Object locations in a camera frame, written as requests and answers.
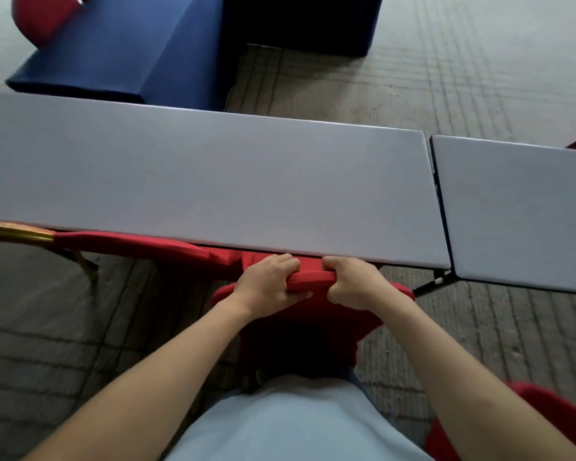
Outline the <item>black table leg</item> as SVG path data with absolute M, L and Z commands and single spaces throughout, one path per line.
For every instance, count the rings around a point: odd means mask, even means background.
M 443 289 L 447 286 L 458 283 L 461 279 L 456 275 L 453 270 L 433 270 L 434 279 L 422 286 L 413 290 L 415 298 L 420 298 L 425 295 L 431 294 L 435 291 Z

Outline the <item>light blue shirt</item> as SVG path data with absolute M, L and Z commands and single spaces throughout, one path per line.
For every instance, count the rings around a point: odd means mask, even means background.
M 342 379 L 286 375 L 223 398 L 165 461 L 433 461 Z

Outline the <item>person's right forearm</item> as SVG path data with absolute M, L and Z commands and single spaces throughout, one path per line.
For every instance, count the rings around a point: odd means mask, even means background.
M 367 306 L 408 357 L 462 461 L 576 461 L 576 446 L 390 285 Z

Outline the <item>dark navy cloth-covered table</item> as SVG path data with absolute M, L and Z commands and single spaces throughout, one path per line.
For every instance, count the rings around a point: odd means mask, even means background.
M 383 0 L 224 0 L 238 42 L 361 58 L 369 53 Z

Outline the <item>person's left forearm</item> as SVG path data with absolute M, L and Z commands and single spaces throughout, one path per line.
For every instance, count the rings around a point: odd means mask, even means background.
M 225 348 L 254 318 L 240 297 L 220 302 L 99 391 L 22 461 L 157 461 Z

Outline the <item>person's left hand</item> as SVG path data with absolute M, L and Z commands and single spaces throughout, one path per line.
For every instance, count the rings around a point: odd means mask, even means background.
M 238 279 L 227 301 L 238 307 L 249 322 L 268 317 L 284 306 L 287 278 L 298 272 L 300 261 L 291 254 L 270 255 L 252 264 Z

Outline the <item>person's right hand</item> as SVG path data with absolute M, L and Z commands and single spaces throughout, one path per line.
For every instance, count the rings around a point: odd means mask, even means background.
M 354 310 L 375 312 L 378 305 L 392 296 L 394 287 L 372 264 L 355 257 L 327 255 L 322 259 L 326 271 L 334 271 L 336 282 L 345 282 L 352 287 L 351 305 L 342 305 Z

